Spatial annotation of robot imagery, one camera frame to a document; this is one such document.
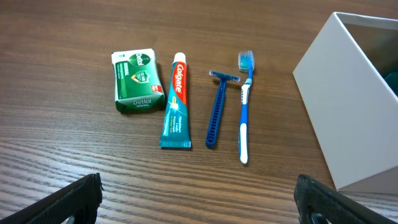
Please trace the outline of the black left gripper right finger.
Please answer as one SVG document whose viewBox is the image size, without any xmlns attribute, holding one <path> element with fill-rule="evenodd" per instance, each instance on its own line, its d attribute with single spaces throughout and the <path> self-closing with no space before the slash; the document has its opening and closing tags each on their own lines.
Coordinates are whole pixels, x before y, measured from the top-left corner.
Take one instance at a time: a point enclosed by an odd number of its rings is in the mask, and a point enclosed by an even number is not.
<svg viewBox="0 0 398 224">
<path fill-rule="evenodd" d="M 294 200 L 300 224 L 397 224 L 305 174 L 298 176 Z"/>
</svg>

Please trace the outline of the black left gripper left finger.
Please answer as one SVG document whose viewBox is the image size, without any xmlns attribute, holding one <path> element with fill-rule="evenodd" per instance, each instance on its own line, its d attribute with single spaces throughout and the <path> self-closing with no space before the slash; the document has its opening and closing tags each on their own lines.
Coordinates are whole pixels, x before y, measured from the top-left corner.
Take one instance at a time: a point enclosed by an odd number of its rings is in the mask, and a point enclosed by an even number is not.
<svg viewBox="0 0 398 224">
<path fill-rule="evenodd" d="M 1 220 L 1 223 L 94 224 L 102 203 L 100 174 L 88 174 L 38 202 Z"/>
</svg>

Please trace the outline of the green Dettol soap box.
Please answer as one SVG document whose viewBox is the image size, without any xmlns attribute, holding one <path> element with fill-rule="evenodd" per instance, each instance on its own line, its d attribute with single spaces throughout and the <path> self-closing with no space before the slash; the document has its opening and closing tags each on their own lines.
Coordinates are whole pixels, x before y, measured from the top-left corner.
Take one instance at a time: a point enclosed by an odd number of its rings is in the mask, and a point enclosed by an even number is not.
<svg viewBox="0 0 398 224">
<path fill-rule="evenodd" d="M 114 100 L 120 113 L 164 108 L 165 95 L 153 49 L 113 52 Z"/>
</svg>

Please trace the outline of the blue mouthwash bottle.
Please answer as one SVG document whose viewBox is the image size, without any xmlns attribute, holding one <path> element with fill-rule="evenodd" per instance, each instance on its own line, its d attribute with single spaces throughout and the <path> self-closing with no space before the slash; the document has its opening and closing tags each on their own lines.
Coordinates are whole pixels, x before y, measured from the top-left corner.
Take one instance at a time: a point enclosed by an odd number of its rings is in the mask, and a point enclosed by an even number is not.
<svg viewBox="0 0 398 224">
<path fill-rule="evenodd" d="M 388 74 L 384 80 L 395 95 L 398 96 L 398 72 Z"/>
</svg>

